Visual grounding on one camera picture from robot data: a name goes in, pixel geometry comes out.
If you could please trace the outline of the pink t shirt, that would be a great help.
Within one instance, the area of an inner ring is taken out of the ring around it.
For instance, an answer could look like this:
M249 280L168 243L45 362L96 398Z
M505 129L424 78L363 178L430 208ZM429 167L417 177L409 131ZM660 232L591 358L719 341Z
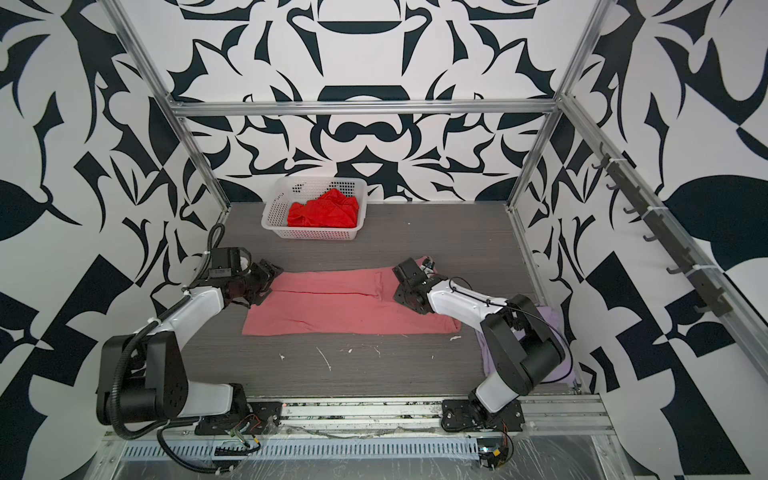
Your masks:
M419 314L394 299L399 283L390 267L281 274L272 292L249 309L245 336L295 334L454 334L461 323Z

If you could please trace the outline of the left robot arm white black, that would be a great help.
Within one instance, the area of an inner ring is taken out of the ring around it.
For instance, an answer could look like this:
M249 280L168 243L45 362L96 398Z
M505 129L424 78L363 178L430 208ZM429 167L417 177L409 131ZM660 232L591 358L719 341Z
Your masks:
M211 247L200 273L145 327L114 336L101 350L96 416L103 425L222 416L244 402L238 384L189 379L182 350L232 303L261 305L283 269L238 247Z

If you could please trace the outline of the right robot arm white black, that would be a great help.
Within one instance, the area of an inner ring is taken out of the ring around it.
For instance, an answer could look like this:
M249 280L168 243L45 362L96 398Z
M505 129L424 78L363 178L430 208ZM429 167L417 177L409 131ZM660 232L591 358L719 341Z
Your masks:
M398 282L397 303L419 314L449 316L484 339L494 371L469 395L479 414L501 412L566 362L561 333L540 315L529 297L483 295L436 273L429 258L422 263L409 258L395 266L393 273Z

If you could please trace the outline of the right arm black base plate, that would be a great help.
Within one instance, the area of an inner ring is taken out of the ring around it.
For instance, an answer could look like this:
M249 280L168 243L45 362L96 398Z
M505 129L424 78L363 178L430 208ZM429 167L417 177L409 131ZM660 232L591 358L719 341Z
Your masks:
M444 399L440 426L448 433L469 431L522 432L525 417L515 400L499 412L490 413L476 399Z

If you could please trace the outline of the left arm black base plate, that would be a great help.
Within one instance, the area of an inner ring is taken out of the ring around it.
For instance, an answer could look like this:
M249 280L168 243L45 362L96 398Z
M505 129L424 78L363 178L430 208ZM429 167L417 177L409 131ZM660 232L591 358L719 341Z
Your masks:
M280 424L283 403L279 401L249 402L247 407L235 406L229 413L203 417L194 434L227 435L237 430L243 435L261 435L273 431Z

